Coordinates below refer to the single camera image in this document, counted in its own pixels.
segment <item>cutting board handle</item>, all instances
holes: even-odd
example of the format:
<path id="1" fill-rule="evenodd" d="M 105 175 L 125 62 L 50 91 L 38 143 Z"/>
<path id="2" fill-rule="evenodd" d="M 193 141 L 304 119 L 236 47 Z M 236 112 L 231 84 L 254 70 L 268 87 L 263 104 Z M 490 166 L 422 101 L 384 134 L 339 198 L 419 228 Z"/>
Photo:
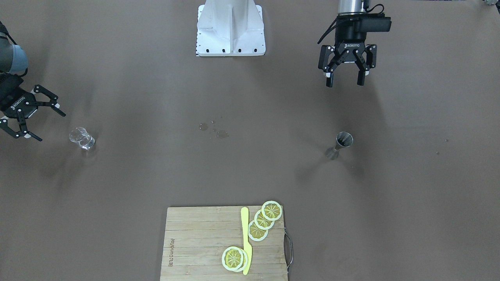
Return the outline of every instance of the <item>cutting board handle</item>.
<path id="1" fill-rule="evenodd" d="M 292 263 L 294 262 L 294 244 L 292 243 L 292 238 L 290 237 L 290 235 L 288 235 L 286 227 L 284 228 L 284 237 L 286 239 L 288 239 L 288 245 L 289 245 L 288 249 L 290 251 L 290 261 L 289 262 L 286 262 L 286 260 L 288 260 L 287 251 L 285 250 L 285 252 L 284 252 L 284 258 L 285 258 L 285 262 L 286 262 L 286 272 L 288 274 L 290 274 L 290 266 L 292 266 Z"/>

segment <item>wooden cutting board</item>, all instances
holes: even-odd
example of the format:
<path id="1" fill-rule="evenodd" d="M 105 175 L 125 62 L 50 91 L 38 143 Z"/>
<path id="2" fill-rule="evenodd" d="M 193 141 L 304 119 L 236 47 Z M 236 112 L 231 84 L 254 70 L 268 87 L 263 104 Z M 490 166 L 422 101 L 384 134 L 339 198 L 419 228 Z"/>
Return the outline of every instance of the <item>wooden cutting board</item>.
<path id="1" fill-rule="evenodd" d="M 170 207 L 166 212 L 160 281 L 288 281 L 284 216 L 253 248 L 247 275 L 222 266 L 227 247 L 243 249 L 243 206 Z M 248 206 L 249 222 L 261 206 Z"/>

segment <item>yellow knife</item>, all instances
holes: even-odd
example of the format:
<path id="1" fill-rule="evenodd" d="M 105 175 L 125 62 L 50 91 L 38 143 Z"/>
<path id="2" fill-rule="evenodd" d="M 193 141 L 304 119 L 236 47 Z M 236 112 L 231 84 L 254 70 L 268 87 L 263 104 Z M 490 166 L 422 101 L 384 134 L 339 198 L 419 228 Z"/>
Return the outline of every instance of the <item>yellow knife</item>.
<path id="1" fill-rule="evenodd" d="M 241 208 L 241 228 L 243 228 L 243 251 L 248 256 L 248 263 L 243 269 L 243 275 L 247 275 L 252 261 L 252 245 L 249 243 L 249 209 L 247 207 Z"/>

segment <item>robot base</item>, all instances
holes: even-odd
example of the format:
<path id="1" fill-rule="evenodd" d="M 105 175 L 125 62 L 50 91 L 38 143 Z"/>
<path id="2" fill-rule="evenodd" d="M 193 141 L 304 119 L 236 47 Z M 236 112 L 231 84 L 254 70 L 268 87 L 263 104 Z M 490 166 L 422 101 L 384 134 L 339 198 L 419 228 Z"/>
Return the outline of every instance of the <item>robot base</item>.
<path id="1" fill-rule="evenodd" d="M 196 55 L 262 56 L 266 53 L 262 7 L 254 0 L 207 0 L 198 8 Z"/>

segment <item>clear glass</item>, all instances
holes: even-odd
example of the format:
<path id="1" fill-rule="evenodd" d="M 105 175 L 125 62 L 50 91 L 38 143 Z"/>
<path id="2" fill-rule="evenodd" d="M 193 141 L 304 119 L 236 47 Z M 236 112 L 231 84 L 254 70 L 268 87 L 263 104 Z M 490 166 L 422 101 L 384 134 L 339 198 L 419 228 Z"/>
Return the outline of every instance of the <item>clear glass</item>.
<path id="1" fill-rule="evenodd" d="M 96 143 L 96 140 L 83 127 L 74 128 L 69 132 L 69 140 L 76 143 L 84 150 L 91 149 Z"/>

